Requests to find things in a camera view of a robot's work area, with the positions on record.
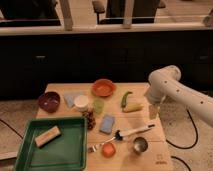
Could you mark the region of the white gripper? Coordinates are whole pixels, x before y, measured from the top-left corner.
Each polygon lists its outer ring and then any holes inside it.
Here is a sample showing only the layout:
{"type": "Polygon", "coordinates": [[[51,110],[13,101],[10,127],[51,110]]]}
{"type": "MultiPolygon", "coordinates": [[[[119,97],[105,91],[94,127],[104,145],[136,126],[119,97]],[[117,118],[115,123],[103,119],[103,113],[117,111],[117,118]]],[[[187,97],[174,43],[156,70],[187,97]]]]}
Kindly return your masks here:
{"type": "Polygon", "coordinates": [[[155,119],[159,113],[160,107],[157,104],[162,103],[166,95],[154,86],[150,86],[145,93],[145,97],[152,105],[149,106],[149,118],[155,119]]]}

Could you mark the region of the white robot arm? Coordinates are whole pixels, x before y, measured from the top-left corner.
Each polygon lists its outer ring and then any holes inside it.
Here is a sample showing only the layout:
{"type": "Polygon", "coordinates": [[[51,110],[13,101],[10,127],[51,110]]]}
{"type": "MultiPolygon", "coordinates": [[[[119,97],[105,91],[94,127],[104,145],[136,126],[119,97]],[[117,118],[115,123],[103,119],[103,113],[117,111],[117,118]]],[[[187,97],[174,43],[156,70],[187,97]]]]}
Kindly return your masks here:
{"type": "Polygon", "coordinates": [[[169,96],[213,127],[213,98],[181,84],[180,78],[181,71],[175,65],[152,71],[148,76],[150,87],[146,94],[147,100],[151,104],[159,104],[169,96]]]}

